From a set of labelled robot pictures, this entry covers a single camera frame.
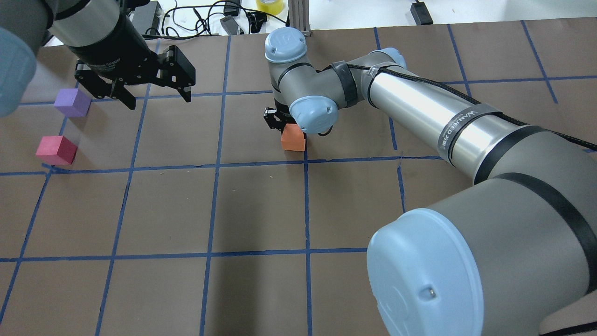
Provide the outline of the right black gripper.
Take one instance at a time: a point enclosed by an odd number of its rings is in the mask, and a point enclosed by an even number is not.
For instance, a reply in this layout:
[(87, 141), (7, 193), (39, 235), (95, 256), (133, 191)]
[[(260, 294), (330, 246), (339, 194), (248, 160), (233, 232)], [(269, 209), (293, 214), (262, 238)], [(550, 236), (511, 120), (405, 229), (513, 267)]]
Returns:
[(274, 98), (275, 108), (265, 108), (263, 119), (271, 130), (284, 131), (286, 124), (294, 124), (289, 106)]

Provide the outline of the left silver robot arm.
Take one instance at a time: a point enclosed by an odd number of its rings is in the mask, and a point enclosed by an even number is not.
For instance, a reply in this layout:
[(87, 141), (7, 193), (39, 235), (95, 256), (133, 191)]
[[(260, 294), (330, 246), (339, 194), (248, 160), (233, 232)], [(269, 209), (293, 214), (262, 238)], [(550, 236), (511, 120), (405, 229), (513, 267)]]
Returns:
[(0, 3), (2, 117), (21, 102), (47, 33), (78, 58), (75, 78), (92, 96), (136, 108), (128, 85), (170, 87), (190, 102), (196, 70), (179, 47), (160, 55), (127, 16), (146, 0), (3, 0)]

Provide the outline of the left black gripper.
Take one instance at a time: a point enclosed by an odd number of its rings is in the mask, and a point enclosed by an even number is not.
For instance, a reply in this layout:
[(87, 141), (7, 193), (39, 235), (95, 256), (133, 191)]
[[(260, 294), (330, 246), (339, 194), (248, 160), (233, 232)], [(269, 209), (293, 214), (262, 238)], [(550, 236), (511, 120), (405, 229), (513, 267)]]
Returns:
[(157, 55), (124, 14), (119, 15), (113, 30), (102, 40), (68, 48), (79, 58), (75, 78), (95, 98), (119, 100), (133, 110), (136, 98), (125, 83), (152, 83), (177, 90), (188, 104), (192, 101), (196, 68), (183, 51), (177, 45), (170, 45)]

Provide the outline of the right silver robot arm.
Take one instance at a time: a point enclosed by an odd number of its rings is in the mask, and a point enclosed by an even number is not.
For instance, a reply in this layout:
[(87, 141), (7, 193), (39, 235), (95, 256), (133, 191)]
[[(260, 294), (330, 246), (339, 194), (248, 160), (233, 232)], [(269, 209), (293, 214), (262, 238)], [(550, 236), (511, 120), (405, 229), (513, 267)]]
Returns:
[(264, 48), (270, 128), (322, 133), (367, 101), (472, 178), (373, 234), (368, 277), (390, 335), (537, 336), (596, 291), (597, 171), (582, 141), (416, 76), (394, 48), (320, 71), (296, 28), (277, 28)]

